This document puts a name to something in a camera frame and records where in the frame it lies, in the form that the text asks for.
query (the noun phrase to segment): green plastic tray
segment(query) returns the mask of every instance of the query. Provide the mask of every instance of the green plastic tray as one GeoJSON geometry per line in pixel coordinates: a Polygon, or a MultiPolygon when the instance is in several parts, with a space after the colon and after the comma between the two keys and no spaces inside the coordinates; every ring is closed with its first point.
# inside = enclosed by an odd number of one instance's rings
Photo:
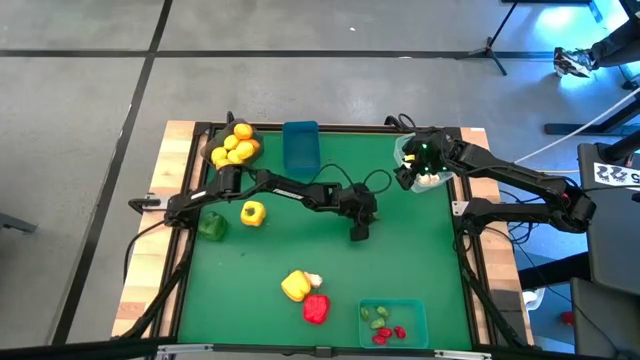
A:
{"type": "Polygon", "coordinates": [[[360,345],[366,349],[426,349],[429,346],[429,334],[427,332],[427,315],[424,303],[415,299],[363,299],[360,300],[357,316],[359,319],[360,345]],[[381,317],[375,308],[383,306],[389,311],[389,317],[384,327],[393,330],[396,326],[402,326],[407,337],[399,339],[395,332],[387,339],[386,345],[378,345],[372,338],[377,330],[371,329],[371,321],[381,317]],[[369,309],[369,320],[364,321],[360,317],[360,309],[369,309]]]}

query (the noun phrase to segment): yellow bell pepper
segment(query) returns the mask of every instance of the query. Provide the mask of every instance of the yellow bell pepper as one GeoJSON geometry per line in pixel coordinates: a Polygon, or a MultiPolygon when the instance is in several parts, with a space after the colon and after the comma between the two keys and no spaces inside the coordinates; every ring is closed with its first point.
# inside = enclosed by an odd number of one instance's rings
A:
{"type": "Polygon", "coordinates": [[[262,203],[247,201],[242,205],[240,220],[245,225],[260,226],[265,216],[267,216],[267,209],[265,209],[262,203]]]}
{"type": "Polygon", "coordinates": [[[301,270],[289,274],[282,283],[282,291],[293,301],[300,302],[311,292],[311,282],[301,270]]]}

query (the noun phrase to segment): red fruit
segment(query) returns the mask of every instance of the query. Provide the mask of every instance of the red fruit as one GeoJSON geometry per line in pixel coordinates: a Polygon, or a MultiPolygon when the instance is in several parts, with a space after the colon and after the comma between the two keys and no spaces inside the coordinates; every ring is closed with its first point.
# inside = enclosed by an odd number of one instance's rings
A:
{"type": "Polygon", "coordinates": [[[373,340],[373,342],[377,345],[385,345],[387,343],[387,338],[380,335],[374,336],[373,338],[371,338],[371,340],[373,340]]]}
{"type": "Polygon", "coordinates": [[[404,339],[407,337],[407,332],[402,326],[396,326],[395,328],[393,328],[393,330],[396,332],[396,336],[398,337],[398,339],[404,339]]]}
{"type": "Polygon", "coordinates": [[[389,328],[380,328],[378,329],[378,335],[382,337],[391,337],[393,335],[393,331],[389,328]]]}

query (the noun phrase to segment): cluster of lemons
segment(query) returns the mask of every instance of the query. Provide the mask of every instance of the cluster of lemons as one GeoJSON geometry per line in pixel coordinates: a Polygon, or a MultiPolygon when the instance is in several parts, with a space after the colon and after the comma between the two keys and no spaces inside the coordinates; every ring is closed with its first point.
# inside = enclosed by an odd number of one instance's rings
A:
{"type": "Polygon", "coordinates": [[[248,124],[238,124],[233,127],[233,134],[224,139],[223,146],[213,149],[211,162],[220,169],[225,165],[243,164],[245,160],[255,154],[260,143],[252,139],[253,128],[248,124]]]}

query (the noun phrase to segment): wooden border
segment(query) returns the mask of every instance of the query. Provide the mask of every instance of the wooden border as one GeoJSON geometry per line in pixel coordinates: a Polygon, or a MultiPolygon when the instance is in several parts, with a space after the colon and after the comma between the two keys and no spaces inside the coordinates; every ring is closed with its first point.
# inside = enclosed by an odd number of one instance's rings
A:
{"type": "MultiPolygon", "coordinates": [[[[159,195],[172,195],[180,192],[182,179],[185,175],[185,167],[189,155],[189,148],[193,138],[195,122],[193,121],[169,121],[165,130],[158,160],[156,162],[155,171],[151,180],[149,192],[159,195]]],[[[470,143],[489,148],[487,135],[481,128],[461,128],[462,139],[470,143]]],[[[206,137],[200,138],[201,145],[206,141],[206,137]]],[[[190,188],[194,189],[198,183],[198,174],[202,165],[202,157],[197,155],[190,188]]],[[[462,186],[460,179],[454,180],[456,195],[462,198],[462,186]]],[[[492,202],[500,202],[500,193],[498,184],[491,179],[470,179],[471,191],[476,197],[485,197],[492,202]]],[[[147,212],[142,216],[140,222],[140,230],[159,221],[163,216],[162,212],[147,212]]],[[[492,227],[507,232],[505,223],[494,223],[492,227]]],[[[129,273],[124,285],[120,305],[116,314],[112,335],[120,335],[127,331],[142,315],[144,310],[149,306],[158,293],[160,280],[167,250],[169,247],[169,238],[171,229],[164,226],[159,227],[155,231],[142,236],[136,243],[131,262],[129,273]]],[[[180,241],[186,239],[186,231],[180,234],[180,241]]],[[[515,258],[513,256],[513,248],[509,241],[499,234],[491,231],[485,231],[480,237],[482,243],[482,251],[485,260],[489,287],[493,290],[513,291],[520,295],[521,310],[524,317],[527,340],[533,343],[531,326],[529,317],[524,309],[522,301],[522,290],[518,278],[518,270],[516,268],[515,258]]],[[[179,244],[178,249],[182,249],[183,244],[179,244]]],[[[176,262],[181,257],[181,251],[178,251],[176,262]]],[[[470,254],[470,262],[475,267],[473,255],[470,254]]],[[[474,309],[476,321],[478,324],[478,335],[480,342],[489,343],[487,326],[485,321],[482,304],[478,298],[473,295],[474,309]]],[[[167,299],[164,310],[163,322],[160,327],[160,335],[169,334],[169,323],[173,314],[173,306],[175,303],[175,290],[167,299]]]]}

